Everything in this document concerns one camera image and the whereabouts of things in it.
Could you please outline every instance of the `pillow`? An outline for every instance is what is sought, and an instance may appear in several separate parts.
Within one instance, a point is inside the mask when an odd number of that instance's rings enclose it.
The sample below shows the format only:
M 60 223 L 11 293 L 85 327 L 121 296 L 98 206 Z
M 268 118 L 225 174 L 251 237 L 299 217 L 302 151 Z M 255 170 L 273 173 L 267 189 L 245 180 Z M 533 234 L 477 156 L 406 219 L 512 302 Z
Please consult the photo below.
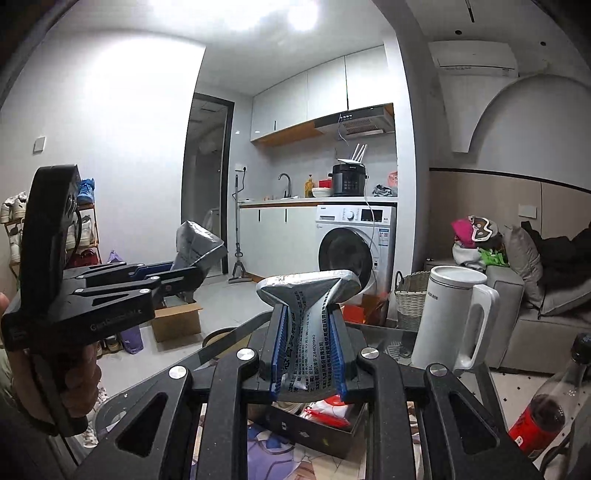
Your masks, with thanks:
M 542 315 L 560 315 L 587 303 L 589 300 L 591 300 L 591 278 L 576 287 L 547 292 L 540 313 Z
M 503 243 L 511 268 L 525 283 L 525 298 L 540 308 L 544 300 L 544 289 L 538 286 L 542 278 L 542 260 L 534 241 L 520 226 L 505 227 Z

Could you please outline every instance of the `mop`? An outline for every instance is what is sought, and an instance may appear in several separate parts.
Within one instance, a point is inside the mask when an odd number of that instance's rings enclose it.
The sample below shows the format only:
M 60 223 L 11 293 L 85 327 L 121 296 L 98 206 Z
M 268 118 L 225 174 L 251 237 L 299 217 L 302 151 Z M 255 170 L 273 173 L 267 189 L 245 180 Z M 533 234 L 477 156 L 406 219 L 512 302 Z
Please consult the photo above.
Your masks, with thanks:
M 242 263 L 243 253 L 240 251 L 240 219 L 238 218 L 238 193 L 241 190 L 238 190 L 238 175 L 236 175 L 236 183 L 234 185 L 234 205 L 235 205 L 235 213 L 236 213 L 236 253 L 234 256 L 236 257 L 236 263 L 234 264 L 234 270 L 232 270 L 232 278 L 228 279 L 228 283 L 240 283 L 243 281 L 252 281 L 249 277 L 246 276 L 246 270 L 244 269 L 244 265 Z

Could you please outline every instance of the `white upper cabinet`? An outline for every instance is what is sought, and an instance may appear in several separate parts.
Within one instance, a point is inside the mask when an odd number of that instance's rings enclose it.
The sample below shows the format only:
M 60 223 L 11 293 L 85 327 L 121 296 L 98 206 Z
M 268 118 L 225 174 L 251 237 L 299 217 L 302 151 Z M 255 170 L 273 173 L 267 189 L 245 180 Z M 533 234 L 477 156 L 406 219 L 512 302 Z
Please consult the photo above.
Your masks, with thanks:
M 274 103 L 277 101 L 273 88 L 254 97 L 252 103 L 251 140 L 272 134 L 275 127 Z
M 392 103 L 384 46 L 345 57 L 349 110 Z
M 345 58 L 308 70 L 307 119 L 314 120 L 347 110 Z
M 302 72 L 254 97 L 251 140 L 306 121 L 307 83 Z
M 307 84 L 308 72 L 302 72 L 272 88 L 277 94 L 274 109 L 276 131 L 306 121 Z

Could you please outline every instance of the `washing machine door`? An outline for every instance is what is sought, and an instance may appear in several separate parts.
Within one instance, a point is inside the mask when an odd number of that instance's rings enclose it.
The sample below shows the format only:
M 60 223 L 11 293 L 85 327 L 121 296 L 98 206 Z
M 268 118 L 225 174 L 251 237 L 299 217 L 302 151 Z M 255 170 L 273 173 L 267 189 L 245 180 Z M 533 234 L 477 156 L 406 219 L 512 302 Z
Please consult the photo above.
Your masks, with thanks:
M 349 228 L 328 232 L 318 251 L 320 271 L 351 270 L 359 277 L 363 290 L 371 277 L 373 259 L 368 244 Z

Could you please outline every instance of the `white bowl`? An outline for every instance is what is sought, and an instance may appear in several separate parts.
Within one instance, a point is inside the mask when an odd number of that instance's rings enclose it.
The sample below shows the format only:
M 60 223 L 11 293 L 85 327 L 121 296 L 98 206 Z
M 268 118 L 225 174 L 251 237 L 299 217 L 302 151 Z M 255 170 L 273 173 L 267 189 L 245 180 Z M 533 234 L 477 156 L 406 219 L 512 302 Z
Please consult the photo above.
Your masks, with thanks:
M 331 197 L 332 189 L 326 187 L 316 187 L 312 189 L 312 195 L 315 197 Z

